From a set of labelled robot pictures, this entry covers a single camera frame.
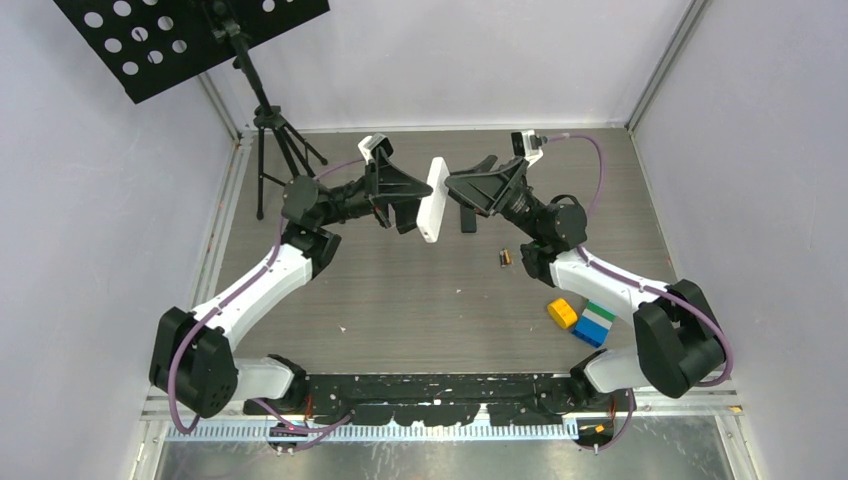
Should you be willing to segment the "white air conditioner remote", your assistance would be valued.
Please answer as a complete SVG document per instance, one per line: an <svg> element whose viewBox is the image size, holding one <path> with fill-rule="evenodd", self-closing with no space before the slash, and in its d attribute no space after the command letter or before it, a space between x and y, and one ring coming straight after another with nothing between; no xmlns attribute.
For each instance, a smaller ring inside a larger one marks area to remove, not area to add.
<svg viewBox="0 0 848 480"><path fill-rule="evenodd" d="M434 157L426 179L426 184L432 192L421 200L416 216L417 229L426 243L433 244L438 241L448 199L445 180L449 174L445 159Z"/></svg>

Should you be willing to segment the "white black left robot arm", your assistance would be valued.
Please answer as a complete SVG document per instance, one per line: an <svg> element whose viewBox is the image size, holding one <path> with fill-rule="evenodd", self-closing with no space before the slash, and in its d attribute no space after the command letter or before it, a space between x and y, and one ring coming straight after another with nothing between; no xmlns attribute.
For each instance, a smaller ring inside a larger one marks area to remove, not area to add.
<svg viewBox="0 0 848 480"><path fill-rule="evenodd" d="M268 254L234 284L184 311L173 307L158 324L149 379L167 396L171 420L181 433L187 408L195 420L219 414L231 401L270 402L298 412L307 398L305 372L278 355L237 359L247 333L277 304L314 280L333 260L341 237L329 226L371 216L401 234L418 230L439 237L449 175L441 157L421 181L393 165L387 137L373 134L358 145L363 174L336 187L319 176L298 176L284 186L281 221Z"/></svg>

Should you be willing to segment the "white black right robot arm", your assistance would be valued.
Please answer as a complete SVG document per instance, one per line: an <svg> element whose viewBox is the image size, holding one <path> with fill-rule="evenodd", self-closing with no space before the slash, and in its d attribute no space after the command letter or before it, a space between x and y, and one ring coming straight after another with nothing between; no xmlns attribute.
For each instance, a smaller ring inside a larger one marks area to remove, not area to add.
<svg viewBox="0 0 848 480"><path fill-rule="evenodd" d="M591 411L617 390L651 386L679 398L726 381L734 354L702 289L689 280L640 277L591 254L583 206L568 194L539 200L526 179L529 166L516 158L490 172L451 174L445 187L459 204L498 214L529 236L520 251L530 277L598 303L603 320L632 325L629 349L603 350L572 368L574 403Z"/></svg>

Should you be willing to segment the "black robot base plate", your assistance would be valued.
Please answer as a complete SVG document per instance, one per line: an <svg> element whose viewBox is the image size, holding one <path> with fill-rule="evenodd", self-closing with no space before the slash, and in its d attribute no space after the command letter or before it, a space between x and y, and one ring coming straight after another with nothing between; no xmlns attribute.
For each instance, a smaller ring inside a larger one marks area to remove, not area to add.
<svg viewBox="0 0 848 480"><path fill-rule="evenodd" d="M329 426L467 426L485 414L494 427L552 426L567 414L597 414L603 426L632 411L624 390L597 393L553 373L309 374L278 400L248 401L247 415L276 412Z"/></svg>

